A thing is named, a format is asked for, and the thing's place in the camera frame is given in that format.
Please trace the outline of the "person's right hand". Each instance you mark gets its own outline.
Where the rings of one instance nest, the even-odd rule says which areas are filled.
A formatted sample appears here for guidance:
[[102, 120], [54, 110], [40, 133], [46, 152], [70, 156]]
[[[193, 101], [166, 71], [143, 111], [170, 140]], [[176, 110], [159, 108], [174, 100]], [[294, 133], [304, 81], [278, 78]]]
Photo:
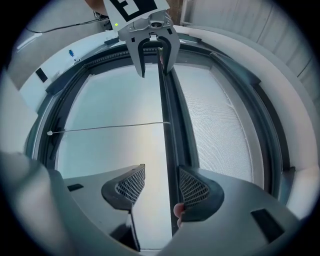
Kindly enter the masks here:
[[184, 203], [177, 203], [173, 208], [173, 213], [177, 217], [177, 227], [180, 228], [182, 224], [182, 214], [185, 211]]

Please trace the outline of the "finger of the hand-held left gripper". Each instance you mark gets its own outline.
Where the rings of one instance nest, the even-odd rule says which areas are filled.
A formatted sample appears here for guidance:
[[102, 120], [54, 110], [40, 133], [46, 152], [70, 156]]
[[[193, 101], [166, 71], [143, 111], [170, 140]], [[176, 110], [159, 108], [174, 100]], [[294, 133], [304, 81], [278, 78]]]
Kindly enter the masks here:
[[162, 43], [162, 66], [167, 75], [176, 63], [180, 49], [180, 39], [173, 27], [159, 31], [159, 41]]
[[138, 75], [142, 78], [145, 77], [145, 57], [144, 57], [144, 44], [146, 40], [130, 39], [126, 41], [126, 46], [129, 51], [132, 62]]

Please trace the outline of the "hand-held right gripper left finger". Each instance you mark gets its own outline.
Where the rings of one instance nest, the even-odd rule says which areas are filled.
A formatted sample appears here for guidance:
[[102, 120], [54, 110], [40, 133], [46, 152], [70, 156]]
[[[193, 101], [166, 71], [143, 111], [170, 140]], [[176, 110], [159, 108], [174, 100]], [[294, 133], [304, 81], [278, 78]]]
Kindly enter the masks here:
[[145, 187], [145, 165], [132, 165], [99, 174], [66, 178], [73, 199], [105, 235], [140, 251], [133, 208]]

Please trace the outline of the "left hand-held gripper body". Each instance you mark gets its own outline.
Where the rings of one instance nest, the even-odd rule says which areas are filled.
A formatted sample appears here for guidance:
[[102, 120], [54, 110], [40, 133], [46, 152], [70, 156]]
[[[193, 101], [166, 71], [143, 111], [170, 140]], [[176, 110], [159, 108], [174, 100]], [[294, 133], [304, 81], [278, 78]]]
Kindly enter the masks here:
[[167, 0], [103, 0], [113, 30], [120, 41], [134, 42], [156, 35], [172, 43], [176, 41]]

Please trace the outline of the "black phone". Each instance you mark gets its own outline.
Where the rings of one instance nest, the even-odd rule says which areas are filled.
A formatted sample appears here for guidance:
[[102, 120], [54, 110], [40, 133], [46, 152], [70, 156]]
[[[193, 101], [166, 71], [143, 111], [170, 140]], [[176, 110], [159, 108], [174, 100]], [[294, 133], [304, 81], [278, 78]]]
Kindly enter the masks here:
[[36, 75], [38, 76], [38, 78], [44, 83], [48, 80], [47, 75], [44, 73], [44, 71], [42, 70], [41, 67], [39, 67], [36, 71], [35, 71]]

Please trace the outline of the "dark window frame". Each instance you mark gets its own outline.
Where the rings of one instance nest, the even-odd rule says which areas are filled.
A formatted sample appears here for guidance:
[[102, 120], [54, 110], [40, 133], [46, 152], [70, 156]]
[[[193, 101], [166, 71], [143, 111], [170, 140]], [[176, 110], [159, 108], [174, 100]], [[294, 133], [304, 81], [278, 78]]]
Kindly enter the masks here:
[[[270, 99], [260, 87], [260, 80], [244, 66], [202, 39], [185, 33], [180, 33], [179, 38], [181, 54], [195, 54], [197, 57], [212, 59], [234, 83], [259, 140], [265, 188], [281, 203], [286, 203], [295, 169], [290, 165], [287, 139], [281, 121]], [[60, 118], [61, 131], [58, 132], [65, 130], [67, 116], [85, 79], [91, 75], [129, 66], [131, 63], [127, 47], [116, 37], [105, 41], [102, 46], [92, 50], [82, 60], [76, 61], [73, 67], [64, 71], [46, 89], [46, 96], [37, 111], [38, 118], [26, 142], [26, 154], [39, 158], [46, 166], [51, 166], [56, 156], [54, 160], [49, 159], [53, 148], [52, 136], [45, 135], [44, 129], [55, 129], [57, 119]], [[200, 154], [192, 128], [191, 112], [177, 73], [161, 73], [159, 79], [162, 113], [169, 121], [164, 126], [165, 146], [172, 153], [168, 162], [173, 166], [199, 167]]]

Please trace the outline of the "person's left forearm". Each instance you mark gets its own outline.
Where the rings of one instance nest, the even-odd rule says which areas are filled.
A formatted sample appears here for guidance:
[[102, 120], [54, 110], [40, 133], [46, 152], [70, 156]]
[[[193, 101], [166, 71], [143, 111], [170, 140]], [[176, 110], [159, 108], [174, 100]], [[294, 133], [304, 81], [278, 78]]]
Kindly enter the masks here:
[[108, 15], [104, 0], [85, 0], [85, 2], [93, 11], [104, 16]]

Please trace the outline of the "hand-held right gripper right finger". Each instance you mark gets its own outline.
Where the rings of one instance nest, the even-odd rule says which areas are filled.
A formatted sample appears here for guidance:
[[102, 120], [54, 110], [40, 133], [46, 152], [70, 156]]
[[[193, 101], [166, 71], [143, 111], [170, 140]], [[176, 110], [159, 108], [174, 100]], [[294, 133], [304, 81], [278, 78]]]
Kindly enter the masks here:
[[162, 256], [270, 256], [299, 220], [259, 186], [213, 171], [181, 166], [181, 227]]

